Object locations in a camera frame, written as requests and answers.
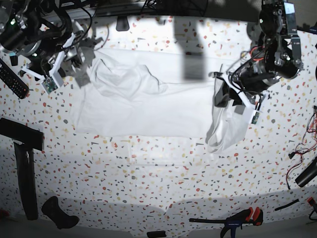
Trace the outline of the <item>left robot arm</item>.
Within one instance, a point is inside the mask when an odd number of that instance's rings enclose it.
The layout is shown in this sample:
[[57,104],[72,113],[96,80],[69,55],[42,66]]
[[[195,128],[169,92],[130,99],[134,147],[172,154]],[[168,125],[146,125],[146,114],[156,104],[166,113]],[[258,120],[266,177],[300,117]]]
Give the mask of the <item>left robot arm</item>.
[[301,41],[297,33],[294,4],[286,0],[264,0],[259,21],[248,27],[250,58],[212,77],[223,83],[214,96],[218,108],[242,106],[248,123],[256,124],[261,107],[269,99],[269,87],[281,78],[294,79],[303,68]]

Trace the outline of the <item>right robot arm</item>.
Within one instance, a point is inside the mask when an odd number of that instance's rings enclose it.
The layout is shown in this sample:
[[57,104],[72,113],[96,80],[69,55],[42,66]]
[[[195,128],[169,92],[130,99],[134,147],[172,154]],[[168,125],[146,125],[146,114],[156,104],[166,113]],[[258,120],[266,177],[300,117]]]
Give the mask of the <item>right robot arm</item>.
[[73,24],[65,8],[53,0],[1,1],[0,50],[10,56],[11,66],[18,64],[18,56],[30,60],[18,75],[0,62],[0,79],[18,98],[29,93],[23,75],[33,76],[50,94],[63,85],[63,62],[81,66],[79,44],[88,32],[74,32]]

